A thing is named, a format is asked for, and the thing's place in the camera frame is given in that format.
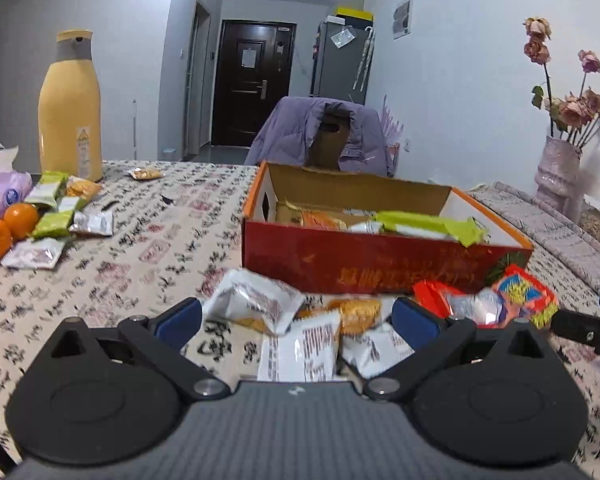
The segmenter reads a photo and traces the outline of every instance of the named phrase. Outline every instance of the table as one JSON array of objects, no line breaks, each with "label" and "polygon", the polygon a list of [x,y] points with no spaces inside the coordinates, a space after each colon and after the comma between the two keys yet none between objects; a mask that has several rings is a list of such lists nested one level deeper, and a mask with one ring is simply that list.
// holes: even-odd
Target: table
[{"label": "table", "polygon": [[[14,456],[4,406],[60,320],[81,316],[95,327],[132,314],[155,316],[189,296],[208,298],[227,270],[240,266],[240,215],[256,168],[160,162],[152,166],[164,171],[162,179],[126,175],[146,165],[105,164],[105,189],[88,209],[120,202],[113,238],[73,243],[55,271],[0,267],[0,442]],[[597,295],[543,248],[536,247],[528,269],[563,307],[598,310]],[[247,328],[205,321],[184,354],[235,386],[255,375],[261,341]],[[551,342],[591,407],[576,462],[600,478],[600,360],[584,346],[553,336]]]}]

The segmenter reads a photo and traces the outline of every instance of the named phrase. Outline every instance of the thermos lid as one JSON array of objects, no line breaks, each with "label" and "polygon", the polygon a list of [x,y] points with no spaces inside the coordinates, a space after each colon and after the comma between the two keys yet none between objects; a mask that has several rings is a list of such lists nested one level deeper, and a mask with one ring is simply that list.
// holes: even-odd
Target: thermos lid
[{"label": "thermos lid", "polygon": [[90,40],[92,37],[93,32],[91,32],[90,30],[71,29],[58,33],[57,39],[58,41],[75,40],[76,38],[84,38],[85,40]]}]

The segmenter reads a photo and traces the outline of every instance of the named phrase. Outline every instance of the cardboard box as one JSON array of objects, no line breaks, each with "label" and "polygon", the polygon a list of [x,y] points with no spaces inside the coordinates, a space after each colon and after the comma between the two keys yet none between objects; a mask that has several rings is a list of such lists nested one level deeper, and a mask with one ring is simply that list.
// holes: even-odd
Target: cardboard box
[{"label": "cardboard box", "polygon": [[[489,234],[485,243],[465,248],[455,241],[305,228],[296,223],[295,206],[328,211],[347,225],[388,210],[472,217]],[[425,279],[477,292],[508,264],[524,267],[533,252],[528,238],[458,189],[368,174],[264,162],[243,213],[243,266],[303,292],[409,294]]]}]

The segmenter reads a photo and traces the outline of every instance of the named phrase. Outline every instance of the dark brown door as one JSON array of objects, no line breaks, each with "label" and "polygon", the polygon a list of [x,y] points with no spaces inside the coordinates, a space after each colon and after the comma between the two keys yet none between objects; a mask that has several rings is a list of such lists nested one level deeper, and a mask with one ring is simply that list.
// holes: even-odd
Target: dark brown door
[{"label": "dark brown door", "polygon": [[213,145],[251,146],[288,95],[295,33],[292,23],[222,22]]}]

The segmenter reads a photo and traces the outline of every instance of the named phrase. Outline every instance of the blue logo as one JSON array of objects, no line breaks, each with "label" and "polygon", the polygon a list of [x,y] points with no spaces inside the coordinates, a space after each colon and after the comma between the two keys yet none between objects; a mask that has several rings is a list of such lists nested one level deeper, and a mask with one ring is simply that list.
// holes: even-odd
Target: blue logo
[{"label": "blue logo", "polygon": [[8,189],[4,194],[4,203],[7,206],[17,204],[20,201],[20,194],[15,189]]}]

